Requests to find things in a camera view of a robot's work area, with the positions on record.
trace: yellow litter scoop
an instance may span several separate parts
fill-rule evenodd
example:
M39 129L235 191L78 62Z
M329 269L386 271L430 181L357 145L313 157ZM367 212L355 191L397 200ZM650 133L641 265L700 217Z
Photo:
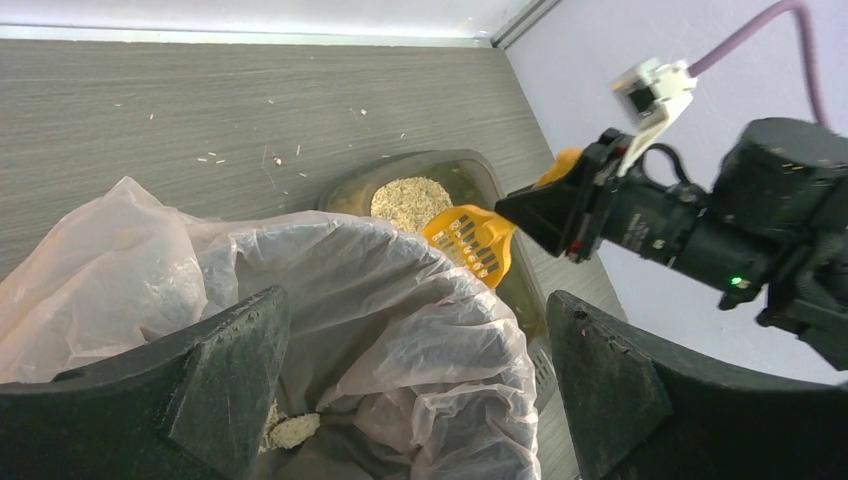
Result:
M580 159L580 149L559 153L534 187L559 180ZM474 205L448 208L421 230L430 245L443 251L457 265L465 265L489 288L495 288L512 263L510 247L516 226L495 212Z

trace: gray floor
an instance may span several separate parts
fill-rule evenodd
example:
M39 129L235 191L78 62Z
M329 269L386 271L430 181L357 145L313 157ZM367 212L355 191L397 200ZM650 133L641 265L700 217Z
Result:
M499 50L0 41L0 58L0 278L125 175L235 220L312 208L327 182L383 155L472 148L507 191L551 161ZM599 263L527 246L546 294L623 318ZM541 423L545 478L570 480L558 401Z

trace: litter granule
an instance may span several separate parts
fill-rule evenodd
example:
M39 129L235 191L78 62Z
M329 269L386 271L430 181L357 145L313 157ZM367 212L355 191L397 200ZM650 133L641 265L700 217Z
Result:
M448 192L425 177L389 182L374 193L371 216L388 220L395 227L419 233L442 210L452 207Z
M262 429L262 432L267 435L274 425L280 423L280 416L277 413L277 399L274 399L274 402L271 403L271 409L268 411L268 418L265 419L265 428Z

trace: trash bag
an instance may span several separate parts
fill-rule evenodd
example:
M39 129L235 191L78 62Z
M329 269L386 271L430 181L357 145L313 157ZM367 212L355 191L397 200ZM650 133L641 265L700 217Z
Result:
M322 425L300 447L261 454L254 478L540 478L534 371L515 316L381 220L206 221L124 178L0 284L0 382L49 381L271 285L292 303L278 409L321 412Z

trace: white connector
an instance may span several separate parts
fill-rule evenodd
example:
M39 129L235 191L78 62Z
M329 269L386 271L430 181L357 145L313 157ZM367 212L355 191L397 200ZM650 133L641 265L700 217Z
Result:
M686 61L663 65L656 58L631 68L613 83L613 91L639 129L621 160L619 177L692 103L696 84L697 79L689 76Z

